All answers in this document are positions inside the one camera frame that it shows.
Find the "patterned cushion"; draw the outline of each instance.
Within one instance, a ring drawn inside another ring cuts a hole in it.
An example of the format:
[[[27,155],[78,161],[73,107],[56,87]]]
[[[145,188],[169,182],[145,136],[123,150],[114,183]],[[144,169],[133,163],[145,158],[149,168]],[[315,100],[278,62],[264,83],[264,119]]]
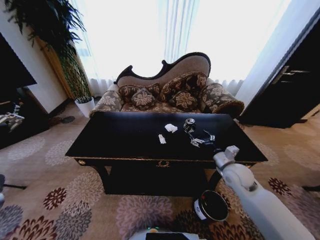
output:
[[[242,101],[237,100],[219,83],[204,87],[199,98],[205,103],[204,113],[229,114],[237,118],[245,108]]]
[[[169,103],[184,112],[190,112],[197,108],[198,100],[192,96],[190,92],[182,90],[174,95],[173,98],[169,100]]]
[[[167,82],[161,91],[159,99],[168,102],[177,92],[187,90],[194,97],[198,97],[201,89],[206,85],[207,76],[203,72],[188,72]]]
[[[106,91],[90,112],[90,117],[92,117],[95,112],[120,112],[123,104],[124,102],[117,91]]]
[[[156,103],[156,99],[143,87],[132,96],[132,103],[140,110],[147,110]]]
[[[131,103],[132,96],[142,88],[146,88],[156,99],[160,94],[160,83],[156,82],[149,86],[140,86],[134,84],[126,84],[119,88],[119,93],[125,103]]]
[[[125,103],[121,109],[121,112],[151,112],[151,113],[184,113],[184,111],[171,106],[168,102],[157,101],[153,107],[142,111],[136,108],[132,102]],[[192,113],[200,114],[199,109],[192,110]]]

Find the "sofa backrest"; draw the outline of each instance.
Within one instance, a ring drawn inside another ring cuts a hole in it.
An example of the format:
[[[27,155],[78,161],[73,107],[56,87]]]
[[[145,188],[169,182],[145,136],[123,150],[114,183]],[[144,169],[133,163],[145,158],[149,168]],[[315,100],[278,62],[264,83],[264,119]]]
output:
[[[133,66],[130,65],[120,73],[114,83],[120,88],[127,84],[148,86],[159,82],[162,89],[167,82],[189,72],[202,72],[208,77],[211,69],[209,57],[202,52],[188,53],[173,63],[167,63],[163,60],[162,64],[160,72],[152,77],[143,77],[135,74],[132,71]]]

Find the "curtain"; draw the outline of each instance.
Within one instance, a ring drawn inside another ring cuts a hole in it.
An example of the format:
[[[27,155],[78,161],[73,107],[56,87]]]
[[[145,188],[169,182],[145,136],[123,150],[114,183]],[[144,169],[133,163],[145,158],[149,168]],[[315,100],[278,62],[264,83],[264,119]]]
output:
[[[206,53],[210,78],[245,80],[291,0],[201,0],[187,52]]]
[[[70,1],[86,28],[76,48],[101,96],[129,65],[151,77],[190,52],[207,54],[210,77],[236,93],[291,0]]]
[[[167,63],[186,54],[189,33],[197,14],[198,0],[159,1],[159,30]]]

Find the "patterned carpet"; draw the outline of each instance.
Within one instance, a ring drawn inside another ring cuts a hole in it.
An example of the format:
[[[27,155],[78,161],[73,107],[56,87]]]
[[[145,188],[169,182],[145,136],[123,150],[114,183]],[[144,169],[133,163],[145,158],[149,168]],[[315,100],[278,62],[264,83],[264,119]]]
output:
[[[196,233],[207,240],[263,239],[223,182],[217,191],[227,201],[229,217],[210,224],[195,217],[190,197],[105,195],[92,168],[64,156],[87,122],[69,104],[48,131],[0,150],[6,183],[27,186],[4,188],[0,239],[125,240],[148,226]],[[269,159],[252,168],[256,179],[320,240],[320,194],[301,188],[320,185],[320,116],[289,129],[241,127]]]

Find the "tissue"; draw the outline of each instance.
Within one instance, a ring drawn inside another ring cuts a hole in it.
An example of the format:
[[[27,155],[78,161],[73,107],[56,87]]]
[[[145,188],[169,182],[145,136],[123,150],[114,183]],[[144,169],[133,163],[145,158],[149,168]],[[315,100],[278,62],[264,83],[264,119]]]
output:
[[[166,129],[168,132],[172,132],[172,133],[174,133],[175,131],[178,130],[178,127],[172,125],[171,123],[165,125],[164,127],[165,127],[165,129]]]
[[[161,144],[166,144],[166,139],[164,138],[164,136],[162,136],[162,134],[159,134],[159,140]]]

